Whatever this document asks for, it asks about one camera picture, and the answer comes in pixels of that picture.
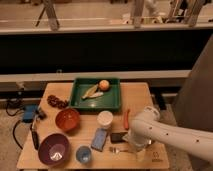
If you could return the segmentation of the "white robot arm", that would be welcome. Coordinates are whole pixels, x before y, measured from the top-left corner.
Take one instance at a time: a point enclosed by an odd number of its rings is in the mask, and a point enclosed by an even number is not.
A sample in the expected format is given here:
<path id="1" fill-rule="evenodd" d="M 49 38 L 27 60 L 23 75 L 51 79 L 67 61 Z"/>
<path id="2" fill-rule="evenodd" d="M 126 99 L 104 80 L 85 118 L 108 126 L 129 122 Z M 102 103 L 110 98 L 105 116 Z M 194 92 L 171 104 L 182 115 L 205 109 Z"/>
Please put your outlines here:
<path id="1" fill-rule="evenodd" d="M 213 133 L 171 126 L 160 122 L 160 113 L 146 106 L 130 123 L 123 137 L 135 151 L 146 148 L 149 140 L 158 141 L 184 150 L 189 154 L 213 163 Z"/>

